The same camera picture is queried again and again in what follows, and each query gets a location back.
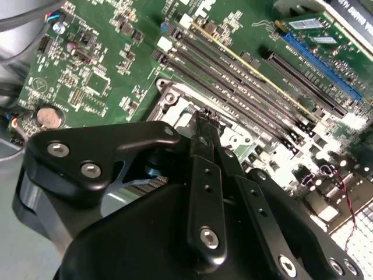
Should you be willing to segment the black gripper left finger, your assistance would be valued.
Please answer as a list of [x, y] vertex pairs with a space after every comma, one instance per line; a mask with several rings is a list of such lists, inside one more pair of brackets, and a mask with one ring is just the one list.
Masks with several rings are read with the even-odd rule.
[[162, 121], [30, 138], [24, 202], [64, 265], [223, 265], [222, 171], [209, 110], [185, 132]]

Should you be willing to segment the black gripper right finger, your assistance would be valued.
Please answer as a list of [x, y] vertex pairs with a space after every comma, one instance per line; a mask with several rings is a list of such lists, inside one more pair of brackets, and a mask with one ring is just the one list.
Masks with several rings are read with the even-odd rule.
[[245, 173], [220, 143], [219, 115], [208, 114], [209, 139], [223, 175], [223, 194], [244, 224], [240, 247], [262, 279], [364, 279], [362, 270], [299, 205], [261, 169]]

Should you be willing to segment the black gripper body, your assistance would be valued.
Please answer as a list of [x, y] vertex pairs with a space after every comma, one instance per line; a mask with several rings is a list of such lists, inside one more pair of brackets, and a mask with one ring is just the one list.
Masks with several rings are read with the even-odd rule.
[[54, 156], [28, 147], [16, 187], [18, 219], [51, 241], [68, 226], [56, 279], [275, 279], [277, 257], [260, 244], [260, 222], [276, 228], [270, 207], [282, 196], [258, 169], [244, 174], [224, 148], [131, 147], [125, 167], [139, 174], [145, 157], [170, 182], [102, 218], [115, 180], [116, 152], [70, 148]]

